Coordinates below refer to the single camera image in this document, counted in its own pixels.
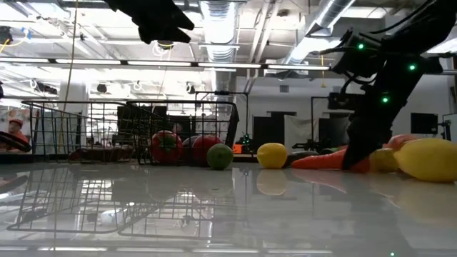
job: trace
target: ceiling pipe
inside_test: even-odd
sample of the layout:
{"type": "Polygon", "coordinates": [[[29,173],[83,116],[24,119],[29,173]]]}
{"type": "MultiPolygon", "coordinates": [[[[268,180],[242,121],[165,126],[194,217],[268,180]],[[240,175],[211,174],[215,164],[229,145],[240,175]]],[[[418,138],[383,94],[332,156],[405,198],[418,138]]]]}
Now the ceiling pipe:
{"type": "MultiPolygon", "coordinates": [[[[236,17],[239,3],[231,1],[200,1],[204,17],[206,43],[235,44],[236,17]]],[[[232,46],[207,46],[211,62],[230,63],[235,61],[236,49],[232,46]]],[[[212,89],[235,91],[236,82],[232,72],[211,71],[212,89]]]]}
{"type": "Polygon", "coordinates": [[[262,10],[261,10],[261,17],[258,20],[256,32],[254,34],[254,39],[252,41],[252,47],[251,47],[251,50],[249,51],[248,63],[251,63],[253,61],[254,54],[256,53],[256,50],[257,50],[258,41],[260,40],[260,36],[262,35],[263,26],[265,25],[265,21],[267,20],[269,7],[270,7],[270,2],[264,1],[262,10]]]}
{"type": "Polygon", "coordinates": [[[316,33],[320,33],[321,36],[331,36],[333,25],[355,1],[322,0],[318,10],[306,19],[305,26],[300,31],[303,34],[302,40],[289,51],[282,64],[301,64],[311,51],[316,50],[314,49],[316,46],[322,47],[322,43],[317,42],[318,39],[313,39],[309,36],[316,33]]]}
{"type": "Polygon", "coordinates": [[[278,15],[278,11],[279,11],[279,7],[280,7],[281,3],[282,3],[282,1],[274,1],[274,3],[273,3],[273,9],[271,10],[271,14],[270,14],[271,18],[268,20],[268,23],[265,25],[265,31],[263,32],[262,41],[261,41],[260,47],[258,48],[258,51],[257,51],[257,55],[256,55],[256,59],[255,59],[256,63],[258,63],[260,61],[262,54],[263,54],[263,50],[265,50],[266,42],[270,38],[270,33],[273,28],[273,23],[271,21],[274,19],[274,17],[276,17],[278,15]]]}

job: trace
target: overhead camera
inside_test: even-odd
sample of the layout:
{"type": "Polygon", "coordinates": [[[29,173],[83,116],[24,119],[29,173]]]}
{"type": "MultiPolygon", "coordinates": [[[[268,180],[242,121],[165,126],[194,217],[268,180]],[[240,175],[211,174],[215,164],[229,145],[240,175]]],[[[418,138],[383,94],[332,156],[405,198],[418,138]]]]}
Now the overhead camera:
{"type": "Polygon", "coordinates": [[[191,82],[186,82],[186,92],[188,94],[195,94],[195,86],[191,82]]]}
{"type": "Polygon", "coordinates": [[[48,93],[48,94],[53,94],[53,95],[57,95],[57,89],[51,87],[51,86],[48,86],[48,85],[45,85],[41,82],[38,82],[38,81],[35,81],[36,83],[36,87],[34,88],[35,91],[38,91],[38,92],[44,92],[44,93],[48,93]]]}
{"type": "Polygon", "coordinates": [[[100,93],[105,94],[108,91],[108,89],[106,87],[106,84],[99,84],[97,86],[97,91],[100,92],[100,93]]]}

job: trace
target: red object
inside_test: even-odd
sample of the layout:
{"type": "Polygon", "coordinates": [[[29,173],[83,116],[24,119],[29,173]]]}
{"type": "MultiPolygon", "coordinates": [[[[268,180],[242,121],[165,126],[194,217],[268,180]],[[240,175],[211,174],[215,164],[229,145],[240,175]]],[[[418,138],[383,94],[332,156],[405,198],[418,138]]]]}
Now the red object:
{"type": "Polygon", "coordinates": [[[183,142],[183,154],[181,159],[186,163],[192,163],[191,147],[199,136],[191,136],[183,142]]]}
{"type": "Polygon", "coordinates": [[[410,134],[392,136],[391,140],[389,140],[383,148],[392,148],[394,151],[398,151],[406,142],[416,139],[416,136],[410,134]]]}
{"type": "Polygon", "coordinates": [[[159,163],[175,163],[182,154],[183,143],[175,133],[159,131],[152,136],[149,151],[159,163]]]}
{"type": "MultiPolygon", "coordinates": [[[[292,168],[302,169],[343,169],[343,159],[346,150],[340,150],[335,153],[321,156],[308,156],[292,163],[292,168]]],[[[367,173],[370,170],[370,161],[368,158],[352,166],[350,171],[356,173],[367,173]]]]}
{"type": "Polygon", "coordinates": [[[222,143],[222,141],[216,136],[199,136],[192,145],[192,157],[195,163],[200,166],[207,166],[206,154],[217,143],[222,143]]]}
{"type": "Polygon", "coordinates": [[[19,124],[21,126],[21,128],[24,125],[24,122],[21,121],[20,119],[12,119],[9,121],[9,123],[11,123],[11,122],[16,122],[17,124],[19,124]]]}

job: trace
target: white wall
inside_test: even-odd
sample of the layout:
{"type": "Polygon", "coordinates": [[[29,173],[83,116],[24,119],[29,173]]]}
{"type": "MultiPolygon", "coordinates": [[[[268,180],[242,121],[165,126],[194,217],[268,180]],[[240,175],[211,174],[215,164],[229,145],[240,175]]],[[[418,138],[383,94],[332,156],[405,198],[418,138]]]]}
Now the white wall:
{"type": "MultiPolygon", "coordinates": [[[[449,69],[447,63],[443,62],[442,64],[444,69],[449,69]]],[[[249,96],[249,134],[252,136],[252,117],[268,116],[267,111],[295,111],[299,118],[309,119],[311,117],[311,96],[327,96],[332,90],[332,86],[341,86],[343,83],[343,79],[328,79],[326,80],[327,87],[322,89],[322,80],[320,79],[314,81],[308,79],[286,81],[268,78],[258,79],[252,89],[252,94],[249,96]],[[288,84],[291,93],[279,93],[278,88],[281,84],[288,84]]],[[[244,85],[245,80],[239,79],[238,90],[243,89],[244,85]]],[[[438,114],[441,122],[442,115],[452,112],[449,99],[449,86],[451,85],[453,85],[452,76],[424,76],[411,94],[407,105],[393,122],[393,134],[410,133],[411,112],[438,114]]],[[[357,90],[354,90],[355,87],[355,85],[351,85],[348,91],[357,93],[357,90]]],[[[243,96],[236,100],[240,116],[236,138],[246,132],[246,102],[240,98],[243,99],[243,96]]],[[[324,111],[328,111],[326,106],[326,100],[316,100],[315,119],[322,117],[324,111]]]]}
{"type": "Polygon", "coordinates": [[[411,112],[438,114],[438,121],[442,122],[443,115],[452,112],[449,104],[449,86],[452,83],[452,76],[424,76],[393,122],[393,133],[410,133],[411,112]]]}

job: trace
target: toy lemon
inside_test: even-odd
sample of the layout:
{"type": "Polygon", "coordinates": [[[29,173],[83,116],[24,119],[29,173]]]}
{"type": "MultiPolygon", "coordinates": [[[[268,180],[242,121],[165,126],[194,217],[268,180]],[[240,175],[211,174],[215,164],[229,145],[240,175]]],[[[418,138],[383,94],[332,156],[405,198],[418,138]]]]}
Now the toy lemon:
{"type": "Polygon", "coordinates": [[[457,145],[439,138],[406,142],[394,154],[400,169],[423,181],[457,181],[457,145]]]}
{"type": "Polygon", "coordinates": [[[287,149],[280,143],[265,143],[257,150],[257,160],[263,168],[282,168],[287,160],[287,149]]]}

